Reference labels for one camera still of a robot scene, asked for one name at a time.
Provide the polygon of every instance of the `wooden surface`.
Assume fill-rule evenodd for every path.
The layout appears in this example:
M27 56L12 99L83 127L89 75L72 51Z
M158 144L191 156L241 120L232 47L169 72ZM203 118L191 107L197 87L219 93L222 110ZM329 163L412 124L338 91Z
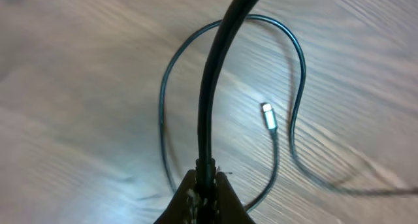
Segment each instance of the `wooden surface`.
M0 0L0 223L151 223L171 199L157 137L167 63L232 0ZM418 0L261 0L298 37L308 65L296 142L305 163L347 187L418 185ZM167 90L177 184L197 158L197 105L215 31L180 58ZM242 202L266 184L280 125L280 177L257 223L416 223L418 199L319 189L291 165L285 134L298 80L291 43L240 30L216 91L213 150Z

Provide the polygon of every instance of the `dark object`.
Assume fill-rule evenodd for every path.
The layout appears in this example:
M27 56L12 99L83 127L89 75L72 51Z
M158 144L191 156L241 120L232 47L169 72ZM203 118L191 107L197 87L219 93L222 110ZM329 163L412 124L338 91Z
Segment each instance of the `dark object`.
M181 45L167 67L161 83L159 97L159 136L164 169L170 187L173 192L175 192L175 195L167 210L161 215L156 223L253 223L245 211L250 212L255 208L267 196L274 185L278 169L278 139L276 133L277 124L271 106L265 108L264 106L266 105L264 105L263 110L265 110L266 126L270 131L270 136L273 141L274 164L269 183L256 199L245 207L242 207L238 197L229 184L226 175L222 172L216 174L215 161L212 159L211 117L216 83L229 46L245 19L260 20L275 25L291 39L295 50L297 51L300 61L300 83L291 113L288 133L291 157L299 171L301 171L301 173L303 173L303 175L305 175L312 183L335 193L358 196L418 195L418 188L350 189L339 187L326 181L300 161L295 146L295 124L306 81L306 64L303 51L294 34L280 22L266 16L256 14L248 15L248 12L257 1L258 0L234 0L228 8L224 19L208 24L192 34L192 36ZM198 118L199 159L196 161L197 169L196 171L190 170L186 174L182 184L176 191L176 186L167 164L164 142L164 98L169 74L179 56L193 40L204 32L219 25L220 28L210 50L201 83ZM203 203L196 202L191 206L190 202L187 201L187 198L190 199L191 194L196 195L198 197L197 200L203 200Z

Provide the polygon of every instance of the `metal connector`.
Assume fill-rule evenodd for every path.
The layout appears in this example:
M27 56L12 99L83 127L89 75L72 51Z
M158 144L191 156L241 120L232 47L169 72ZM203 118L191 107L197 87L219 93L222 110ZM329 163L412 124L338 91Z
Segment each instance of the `metal connector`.
M270 103L263 103L261 107L263 108L267 129L273 131L277 130L277 121L272 105Z

